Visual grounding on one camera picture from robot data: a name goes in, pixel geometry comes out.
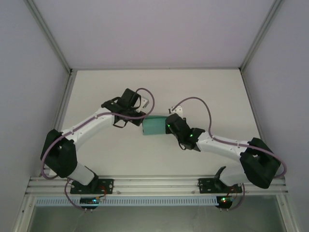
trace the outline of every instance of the metal frame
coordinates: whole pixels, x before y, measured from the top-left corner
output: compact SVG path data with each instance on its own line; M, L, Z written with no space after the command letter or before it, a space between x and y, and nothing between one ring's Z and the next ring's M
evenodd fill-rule
M113 199L128 199L130 197L153 197L175 199L187 197L199 199L211 196L225 196L225 194L200 194L198 188L199 178L212 178L213 176L100 176L100 178L114 179L113 194L108 197ZM56 178L45 180L42 177L32 177L18 214L14 232L26 232L30 227L31 218L38 199L45 197L53 199L63 197L65 179ZM292 217L292 211L288 204L288 191L284 179L275 179L268 189L262 189L251 183L246 183L247 196L277 196L279 209L282 214L284 225L288 232L299 232L298 224ZM77 199L80 195L71 195Z
M266 15L266 18L264 19L257 35L255 36L255 39L253 40L251 47L249 48L249 51L243 60L241 66L240 66L240 73L243 74L248 67L250 61L252 60L253 56L255 55L259 45L261 44L262 40L264 39L266 33L268 32L268 29L272 25L275 17L277 16L282 4L285 0L274 0L272 6L269 9L268 14Z
M54 51L55 55L59 59L62 66L65 68L67 73L71 72L71 68L66 61L62 51L60 50L56 40L54 39L50 29L48 28L47 24L45 23L40 11L38 10L37 6L33 2L33 0L24 0L26 6L28 7L30 13L32 14L33 18L37 22L38 26L42 30L46 40L48 41L49 45L51 46L52 50Z
M255 120L255 123L256 123L257 130L259 132L260 138L262 140L264 140L265 137L264 137L264 134L263 134L263 131L262 131L261 123L260 123L260 121L257 117L257 111L256 111L254 103L252 101L252 96L251 96L251 93L250 93L249 88L248 88L247 80L244 77L243 73L240 72L240 75L241 75L241 78L242 78L242 81L243 81L243 85L245 86L245 90L246 90L246 93L247 93L247 97L249 99L249 104L250 104L250 107L251 107L251 110L252 110L252 113L253 113L253 117L254 117L254 120Z
M277 195L277 201L287 232L302 232L290 195Z
M56 130L60 130L62 128L62 124L64 121L64 115L67 111L67 107L69 104L70 96L72 93L73 85L75 82L77 71L72 70L67 77L67 82L65 88L62 93L61 101L59 103L59 107L57 109L56 117L54 119L53 128Z

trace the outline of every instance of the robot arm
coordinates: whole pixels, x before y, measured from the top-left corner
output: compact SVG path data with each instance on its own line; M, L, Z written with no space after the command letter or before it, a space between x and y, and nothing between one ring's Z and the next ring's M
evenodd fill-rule
M41 159L61 178L67 177L84 186L90 185L98 176L77 161L76 151L99 131L110 126L119 127L116 123L120 120L123 120L125 125L131 122L139 126L146 115L141 110L148 103L146 98L126 89L122 97L105 102L93 115L77 125L62 132L51 130L46 136ZM59 138L61 139L52 146L47 156L47 149Z
M251 141L236 141L218 136L210 136L208 132L199 128L190 128L185 119L178 114L172 114L166 119L166 124L178 143L184 149L199 152L211 152L236 161L235 165L222 167L215 179L220 186L233 186L238 183L252 182L254 185L266 189L274 178L280 162L273 156L248 147L230 144L245 144L271 152L266 144L257 138ZM221 143L214 138L225 141Z

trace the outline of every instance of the white enclosure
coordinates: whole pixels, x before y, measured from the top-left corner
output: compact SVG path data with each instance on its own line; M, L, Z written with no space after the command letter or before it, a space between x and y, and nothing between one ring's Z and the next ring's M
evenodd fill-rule
M287 186L285 179L266 191L247 184L247 194L276 196L276 221L288 232L308 231L308 11L307 0L2 1L1 231L27 231L37 197L63 196L64 180L39 177L47 132L73 126L127 87L154 94L153 115L198 96L209 104L214 134L261 136L286 161ZM208 127L200 102L182 107L191 127ZM201 175L233 163L182 151L173 136L144 136L133 125L99 132L78 160L116 176L115 192L138 188L141 196L162 193L161 185L169 196L192 196Z

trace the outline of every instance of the metal bracket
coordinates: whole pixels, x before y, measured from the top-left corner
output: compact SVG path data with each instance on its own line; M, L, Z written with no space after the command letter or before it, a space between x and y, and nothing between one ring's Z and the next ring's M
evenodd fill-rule
M215 186L215 180L214 178L200 178L198 179L198 187L199 187L199 193L228 193L230 191L229 186L224 186L222 188L217 188ZM233 188L231 189L231 193L242 193L241 186L233 185Z
M175 106L169 109L169 114L178 114L180 117L183 117L183 108L181 105L177 106L176 109L174 109Z
M112 190L114 188L114 180L113 179L99 179L97 188L91 190L88 186L82 185L77 181L72 182L70 194L112 194Z

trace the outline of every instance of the white floor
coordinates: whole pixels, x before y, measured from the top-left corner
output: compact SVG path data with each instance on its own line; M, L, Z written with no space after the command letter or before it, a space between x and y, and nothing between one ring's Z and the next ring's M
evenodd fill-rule
M126 88L149 89L155 97L153 115L168 115L180 100L197 96L209 105L216 135L251 140L258 137L239 70L78 71L63 129L93 114ZM182 104L191 127L207 129L209 118L197 100ZM234 161L211 153L182 151L172 135L142 134L128 124L99 132L78 150L78 161L98 175L203 175Z

